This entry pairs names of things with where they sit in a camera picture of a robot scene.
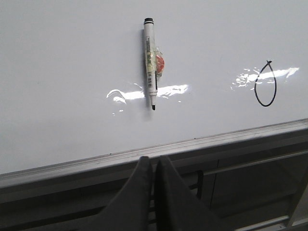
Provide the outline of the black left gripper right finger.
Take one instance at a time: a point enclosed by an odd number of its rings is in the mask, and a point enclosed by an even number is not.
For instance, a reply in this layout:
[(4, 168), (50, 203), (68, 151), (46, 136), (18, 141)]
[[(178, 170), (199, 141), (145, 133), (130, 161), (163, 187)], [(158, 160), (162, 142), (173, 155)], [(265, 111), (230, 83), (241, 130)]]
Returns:
[(156, 226), (159, 231), (230, 231), (185, 184), (167, 156), (156, 166)]

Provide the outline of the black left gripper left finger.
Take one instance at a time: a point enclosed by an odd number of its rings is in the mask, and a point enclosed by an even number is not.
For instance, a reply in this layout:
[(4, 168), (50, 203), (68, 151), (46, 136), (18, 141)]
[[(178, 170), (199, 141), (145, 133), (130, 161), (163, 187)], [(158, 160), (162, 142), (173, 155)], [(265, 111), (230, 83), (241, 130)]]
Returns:
[(152, 193), (152, 165), (140, 157), (132, 175), (106, 208), (81, 231), (146, 231)]

